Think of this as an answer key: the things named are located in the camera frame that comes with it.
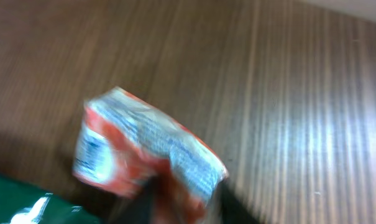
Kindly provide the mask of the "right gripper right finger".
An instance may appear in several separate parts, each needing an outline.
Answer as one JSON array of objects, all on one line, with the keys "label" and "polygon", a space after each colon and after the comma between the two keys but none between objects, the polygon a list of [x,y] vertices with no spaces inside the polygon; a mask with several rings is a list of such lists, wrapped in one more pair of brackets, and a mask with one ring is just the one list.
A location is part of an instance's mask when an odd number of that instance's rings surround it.
[{"label": "right gripper right finger", "polygon": [[226,180],[223,180],[218,187],[222,224],[261,224],[260,219],[251,215],[237,198]]}]

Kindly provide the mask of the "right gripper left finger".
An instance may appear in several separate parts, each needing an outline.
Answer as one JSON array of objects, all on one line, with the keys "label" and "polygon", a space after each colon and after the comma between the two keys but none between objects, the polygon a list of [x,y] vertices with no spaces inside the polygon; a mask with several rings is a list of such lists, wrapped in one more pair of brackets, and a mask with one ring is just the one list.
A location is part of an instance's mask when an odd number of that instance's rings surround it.
[{"label": "right gripper left finger", "polygon": [[158,178],[151,178],[109,224],[151,224],[157,187]]}]

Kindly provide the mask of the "orange snack packet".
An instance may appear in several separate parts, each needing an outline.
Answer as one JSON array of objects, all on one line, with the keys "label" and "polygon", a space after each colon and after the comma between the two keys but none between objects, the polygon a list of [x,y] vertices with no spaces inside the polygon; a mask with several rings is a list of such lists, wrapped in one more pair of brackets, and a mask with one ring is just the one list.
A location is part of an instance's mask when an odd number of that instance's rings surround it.
[{"label": "orange snack packet", "polygon": [[182,124],[116,87],[84,104],[73,175],[128,198],[156,177],[182,219],[198,223],[228,171]]}]

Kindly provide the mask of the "green glove package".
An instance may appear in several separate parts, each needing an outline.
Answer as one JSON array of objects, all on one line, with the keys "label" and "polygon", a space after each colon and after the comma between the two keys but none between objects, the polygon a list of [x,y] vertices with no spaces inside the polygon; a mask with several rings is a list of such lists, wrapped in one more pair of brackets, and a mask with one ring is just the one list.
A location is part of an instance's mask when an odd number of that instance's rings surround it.
[{"label": "green glove package", "polygon": [[83,207],[34,185],[0,175],[2,224],[98,224],[103,221]]}]

